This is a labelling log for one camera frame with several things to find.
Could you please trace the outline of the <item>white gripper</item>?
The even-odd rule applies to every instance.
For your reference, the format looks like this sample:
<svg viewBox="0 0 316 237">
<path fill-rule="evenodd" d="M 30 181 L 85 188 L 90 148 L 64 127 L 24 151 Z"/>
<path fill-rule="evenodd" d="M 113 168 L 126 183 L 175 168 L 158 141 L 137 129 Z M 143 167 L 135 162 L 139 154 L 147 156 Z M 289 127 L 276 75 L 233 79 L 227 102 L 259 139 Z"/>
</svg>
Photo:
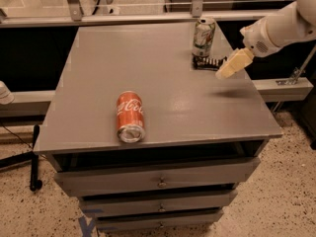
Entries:
<svg viewBox="0 0 316 237">
<path fill-rule="evenodd" d="M 278 19 L 262 18 L 240 30 L 248 49 L 236 48 L 215 73 L 217 79 L 226 79 L 253 62 L 254 56 L 266 57 L 282 49 L 283 23 Z"/>
</svg>

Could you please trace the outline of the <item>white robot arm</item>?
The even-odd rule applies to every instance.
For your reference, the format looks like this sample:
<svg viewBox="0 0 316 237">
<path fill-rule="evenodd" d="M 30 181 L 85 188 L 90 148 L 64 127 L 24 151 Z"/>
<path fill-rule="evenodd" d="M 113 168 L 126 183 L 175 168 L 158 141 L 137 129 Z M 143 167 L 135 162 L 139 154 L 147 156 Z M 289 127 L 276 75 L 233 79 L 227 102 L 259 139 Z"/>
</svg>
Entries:
<svg viewBox="0 0 316 237">
<path fill-rule="evenodd" d="M 235 49 L 215 73 L 226 79 L 250 65 L 255 57 L 267 57 L 285 46 L 316 39 L 316 0 L 295 0 L 240 30 L 244 48 Z"/>
</svg>

